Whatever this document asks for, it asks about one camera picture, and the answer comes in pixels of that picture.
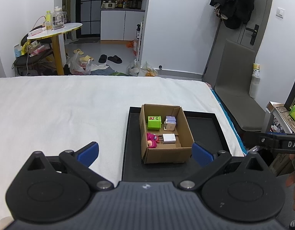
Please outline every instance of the white bed sheet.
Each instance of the white bed sheet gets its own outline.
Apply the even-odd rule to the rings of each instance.
[[[4,198],[9,184],[35,150],[58,155],[97,141],[99,157],[90,168],[116,185],[129,107],[144,103],[215,113],[231,154],[243,156],[225,114],[203,82],[117,76],[0,78],[0,219],[10,215]]]

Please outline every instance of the black jacket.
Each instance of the black jacket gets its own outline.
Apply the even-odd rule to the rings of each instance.
[[[254,9],[254,0],[211,0],[210,5],[214,6],[217,3],[220,13],[227,16],[224,20],[225,25],[229,28],[236,29],[240,23],[247,23],[250,20],[251,12]]]

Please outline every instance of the green box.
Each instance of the green box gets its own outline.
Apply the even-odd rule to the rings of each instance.
[[[148,116],[147,117],[147,129],[148,130],[159,130],[161,128],[161,117],[160,116]]]

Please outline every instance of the black slipper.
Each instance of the black slipper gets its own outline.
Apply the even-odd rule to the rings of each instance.
[[[98,60],[99,63],[105,63],[107,60],[107,55],[102,54]]]
[[[108,57],[108,60],[112,61],[113,63],[116,63],[116,64],[121,64],[122,63],[122,60],[120,57],[118,56],[109,56]]]

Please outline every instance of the light switch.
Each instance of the light switch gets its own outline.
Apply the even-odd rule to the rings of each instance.
[[[284,18],[285,9],[278,7],[276,10],[276,16],[280,18]]]

